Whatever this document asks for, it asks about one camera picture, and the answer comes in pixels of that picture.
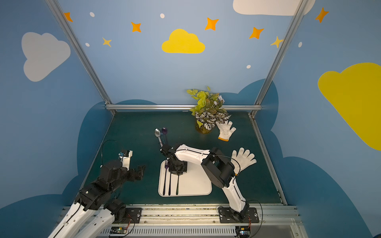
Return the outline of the white rectangular tray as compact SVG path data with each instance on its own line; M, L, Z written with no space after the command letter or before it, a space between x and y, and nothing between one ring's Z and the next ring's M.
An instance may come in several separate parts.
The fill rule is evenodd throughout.
M166 194L163 195L165 161L160 165L158 193L161 197L204 196L212 192L212 183L201 165L188 163L187 172L180 175L179 194L176 195L178 175L172 174L171 195L168 195L170 173L167 171Z

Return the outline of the pink handled silver spoon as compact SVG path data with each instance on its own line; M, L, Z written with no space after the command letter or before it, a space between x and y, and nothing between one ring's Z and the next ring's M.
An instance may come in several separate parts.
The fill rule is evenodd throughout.
M155 129L154 134L155 134L155 136L159 140L160 147L162 147L163 146L163 142L161 140L161 131L159 129Z

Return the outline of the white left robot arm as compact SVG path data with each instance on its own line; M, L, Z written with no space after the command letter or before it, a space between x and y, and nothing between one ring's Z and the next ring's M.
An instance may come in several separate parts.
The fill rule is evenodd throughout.
M69 211L49 237L95 238L112 223L125 221L128 218L126 205L112 199L112 193L127 181L142 180L145 169L145 165L129 169L118 160L103 165L99 177L78 192Z

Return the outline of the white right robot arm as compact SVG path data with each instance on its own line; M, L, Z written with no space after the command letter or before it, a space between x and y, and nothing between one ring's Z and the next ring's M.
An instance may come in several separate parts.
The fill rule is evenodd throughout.
M242 219L246 217L250 206L237 185L235 167L219 149L200 150L185 144L165 144L160 152L169 163L169 172L177 176L188 171L189 163L201 166L211 183L225 193L232 213Z

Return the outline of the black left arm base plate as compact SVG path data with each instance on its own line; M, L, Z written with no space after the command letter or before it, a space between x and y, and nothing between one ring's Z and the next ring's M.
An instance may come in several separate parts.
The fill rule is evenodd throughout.
M142 208L140 207L127 207L122 212L122 216L119 219L120 224L127 224L130 221L135 222L136 224L140 223L142 214Z

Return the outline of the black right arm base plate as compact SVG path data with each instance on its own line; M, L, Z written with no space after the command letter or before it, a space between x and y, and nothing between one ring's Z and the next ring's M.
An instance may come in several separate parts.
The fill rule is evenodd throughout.
M260 217L257 212L257 209L254 207L250 207L248 211L242 215L231 209L230 207L218 207L217 208L219 214L219 220L222 224L228 223L259 223Z

